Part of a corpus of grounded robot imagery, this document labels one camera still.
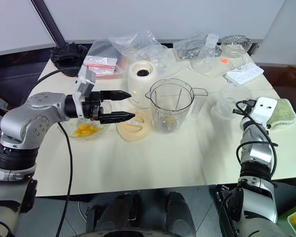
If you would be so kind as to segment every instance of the clear plastic pitcher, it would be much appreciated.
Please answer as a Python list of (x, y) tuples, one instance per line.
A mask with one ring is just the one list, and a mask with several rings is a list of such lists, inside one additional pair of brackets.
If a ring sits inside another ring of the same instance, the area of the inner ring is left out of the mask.
[[(195, 96), (189, 84), (170, 78), (153, 84), (146, 97), (151, 101), (154, 126), (161, 132), (172, 133), (181, 126)], [(202, 107), (205, 100), (202, 101), (195, 105)]]

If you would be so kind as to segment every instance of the white tabletop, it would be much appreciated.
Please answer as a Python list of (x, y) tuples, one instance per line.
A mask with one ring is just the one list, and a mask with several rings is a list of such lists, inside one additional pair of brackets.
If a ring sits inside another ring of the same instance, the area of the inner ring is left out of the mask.
[[(235, 66), (243, 64), (241, 59), (233, 59), (232, 62)], [(223, 65), (218, 61), (217, 65), (211, 73), (212, 77), (231, 69), (230, 64)], [(71, 194), (237, 182), (240, 165), (235, 150), (242, 138), (239, 127), (242, 117), (225, 121), (211, 115), (218, 91), (227, 85), (227, 81), (223, 77), (211, 79), (183, 69), (187, 66), (189, 62), (175, 63), (166, 76), (180, 72), (176, 78), (209, 92), (198, 117), (194, 119), (188, 114), (176, 133), (163, 134), (152, 129), (146, 138), (136, 142), (124, 141), (115, 127), (92, 141), (71, 138), (74, 157)], [(41, 76), (53, 70), (56, 68), (49, 61)], [(72, 94), (74, 81), (75, 78), (58, 73), (41, 82), (32, 94), (44, 91)], [(248, 82), (246, 86), (253, 98), (279, 98), (264, 76)], [(94, 90), (117, 89), (127, 91), (126, 78), (99, 79), (94, 87)], [(114, 111), (130, 111), (134, 106), (129, 100), (124, 100), (112, 102), (112, 108)], [(276, 148), (278, 165), (273, 179), (296, 177), (296, 124), (270, 131), (270, 137), (279, 144)], [(65, 195), (69, 171), (67, 143), (55, 124), (39, 149), (35, 172), (37, 196)]]

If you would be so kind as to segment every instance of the gray floor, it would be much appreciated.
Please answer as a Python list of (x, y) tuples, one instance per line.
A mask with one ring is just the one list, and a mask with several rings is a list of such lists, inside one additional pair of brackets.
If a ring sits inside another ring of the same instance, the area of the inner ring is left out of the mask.
[[(218, 214), (210, 197), (207, 186), (184, 187), (159, 190), (142, 190), (138, 193), (142, 198), (143, 220), (141, 227), (164, 229), (165, 196), (171, 191), (178, 191), (184, 197), (192, 213), (197, 236), (221, 237)], [(108, 204), (119, 194), (98, 194), (89, 203), (80, 203), (82, 213), (88, 206)], [(36, 198), (33, 209), (21, 214), (15, 235), (17, 237), (52, 237), (55, 236), (61, 218), (64, 201)], [(85, 231), (85, 221), (78, 210), (78, 202), (70, 201), (61, 237), (75, 236)]]

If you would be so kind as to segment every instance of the white power strip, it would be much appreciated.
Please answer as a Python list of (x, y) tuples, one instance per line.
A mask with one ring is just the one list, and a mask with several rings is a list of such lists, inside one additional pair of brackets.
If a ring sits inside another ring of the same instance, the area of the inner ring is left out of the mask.
[(264, 70), (259, 68), (254, 63), (247, 63), (244, 70), (233, 69), (227, 72), (225, 77), (233, 83), (244, 84), (262, 75), (263, 72)]

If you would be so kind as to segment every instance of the green sponge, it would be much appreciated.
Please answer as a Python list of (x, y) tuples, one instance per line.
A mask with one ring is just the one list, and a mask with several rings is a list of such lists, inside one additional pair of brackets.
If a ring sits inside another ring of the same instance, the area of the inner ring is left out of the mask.
[(277, 99), (276, 108), (267, 124), (271, 125), (271, 129), (275, 129), (293, 125), (294, 123), (296, 123), (296, 114), (289, 100)]

